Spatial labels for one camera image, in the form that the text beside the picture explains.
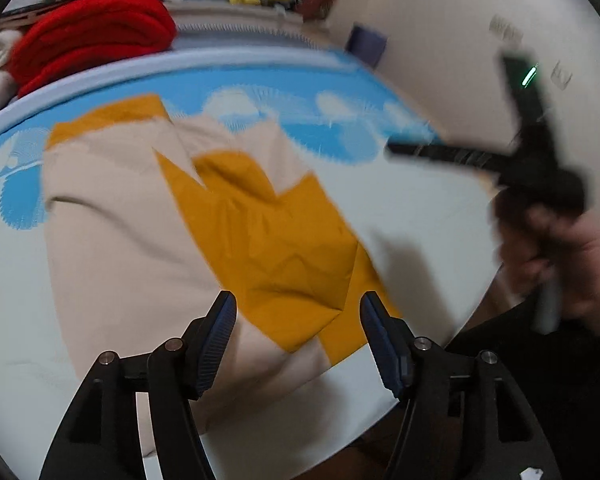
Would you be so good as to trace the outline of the person's right hand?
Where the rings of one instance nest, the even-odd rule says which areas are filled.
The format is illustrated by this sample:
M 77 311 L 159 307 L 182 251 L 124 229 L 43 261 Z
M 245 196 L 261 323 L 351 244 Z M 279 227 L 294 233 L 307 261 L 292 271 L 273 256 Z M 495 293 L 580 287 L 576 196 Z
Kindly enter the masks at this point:
M 558 216 L 533 206 L 514 221 L 513 208 L 493 202 L 500 257 L 509 289 L 526 296 L 549 278 L 562 285 L 562 314 L 580 318 L 600 334 L 600 230 L 590 212 Z

